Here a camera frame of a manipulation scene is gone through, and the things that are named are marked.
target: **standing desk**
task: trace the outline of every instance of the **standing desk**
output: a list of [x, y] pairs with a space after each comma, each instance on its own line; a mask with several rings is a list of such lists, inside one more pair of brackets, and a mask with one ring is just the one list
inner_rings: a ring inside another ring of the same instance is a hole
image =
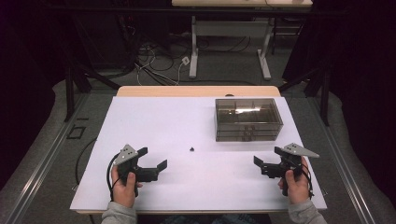
[[[271, 97], [284, 126], [275, 141], [216, 142], [215, 99]], [[134, 208], [138, 214], [225, 214], [285, 211], [288, 198], [279, 179], [261, 174], [257, 156], [280, 163], [274, 146], [302, 144], [290, 110], [276, 87], [197, 86], [121, 87], [108, 109], [102, 130], [70, 206], [81, 214], [106, 211], [110, 200], [106, 169], [125, 146], [148, 147], [141, 167], [168, 160], [158, 181], [143, 183]], [[314, 171], [313, 202], [326, 209]]]
[[[290, 7], [310, 8], [311, 0], [172, 0], [174, 7]], [[265, 54], [271, 36], [268, 21], [197, 21], [191, 19], [191, 64], [190, 78], [196, 78], [198, 64], [198, 48], [196, 38], [198, 35], [225, 35], [225, 36], [251, 36], [263, 37], [262, 48], [257, 50], [262, 75], [265, 80], [271, 79]]]

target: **black curtain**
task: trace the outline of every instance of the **black curtain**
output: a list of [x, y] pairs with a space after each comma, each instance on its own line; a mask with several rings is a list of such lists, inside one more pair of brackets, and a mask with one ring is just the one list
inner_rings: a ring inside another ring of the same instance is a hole
[[[314, 1], [313, 10], [329, 9], [346, 10], [347, 16], [308, 20], [283, 78], [291, 81], [330, 65], [330, 89], [343, 103], [350, 143], [396, 207], [396, 149], [391, 141], [396, 139], [396, 5], [389, 0]], [[318, 74], [311, 77], [305, 92], [316, 91], [318, 80]]]
[[52, 86], [64, 79], [64, 65], [56, 48], [46, 17], [35, 1], [0, 3], [0, 188], [50, 115], [55, 100]]

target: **white tabletop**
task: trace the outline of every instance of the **white tabletop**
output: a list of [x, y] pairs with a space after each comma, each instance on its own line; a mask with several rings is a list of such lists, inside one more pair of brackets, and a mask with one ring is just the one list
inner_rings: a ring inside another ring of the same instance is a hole
[[[282, 97], [274, 98], [284, 123], [275, 141], [216, 142], [217, 98], [113, 98], [70, 209], [80, 213], [106, 210], [110, 200], [107, 166], [129, 144], [136, 150], [148, 147], [148, 154], [139, 159], [141, 167], [156, 167], [168, 160], [168, 167], [160, 173], [158, 181], [143, 183], [139, 190], [134, 205], [138, 213], [287, 210], [288, 199], [278, 188], [279, 179], [261, 175], [260, 168], [253, 163], [253, 156], [264, 162], [280, 163], [275, 146], [292, 142], [302, 145], [287, 102]], [[311, 171], [311, 175], [313, 202], [318, 209], [326, 209], [315, 173]]]
[[310, 7], [311, 0], [172, 0], [174, 7]]

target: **grey sleeve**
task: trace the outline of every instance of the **grey sleeve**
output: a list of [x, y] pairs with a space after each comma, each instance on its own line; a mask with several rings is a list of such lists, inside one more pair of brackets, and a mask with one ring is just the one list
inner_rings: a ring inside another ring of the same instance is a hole
[[110, 202], [107, 211], [102, 214], [102, 224], [135, 224], [136, 211], [118, 203]]
[[289, 205], [289, 217], [291, 221], [298, 224], [326, 224], [326, 220], [311, 200], [307, 199], [303, 203]]

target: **person's arm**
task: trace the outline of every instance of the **person's arm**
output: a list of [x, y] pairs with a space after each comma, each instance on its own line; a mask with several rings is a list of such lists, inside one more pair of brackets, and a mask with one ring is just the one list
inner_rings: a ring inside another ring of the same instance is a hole
[[[308, 174], [308, 164], [302, 157], [303, 170]], [[289, 216], [290, 219], [298, 224], [326, 224], [326, 220], [314, 204], [309, 200], [308, 180], [305, 175], [294, 178], [292, 170], [288, 170], [285, 174], [288, 183], [289, 197]], [[283, 189], [283, 180], [279, 181], [279, 187]]]
[[327, 223], [311, 200], [289, 205], [289, 217], [295, 223], [325, 224]]
[[111, 179], [113, 181], [113, 197], [114, 202], [108, 203], [107, 210], [102, 214], [102, 224], [118, 224], [118, 223], [136, 223], [136, 212], [134, 206], [134, 185], [136, 178], [134, 173], [128, 174], [126, 185], [119, 181], [117, 166], [113, 166], [111, 170]]

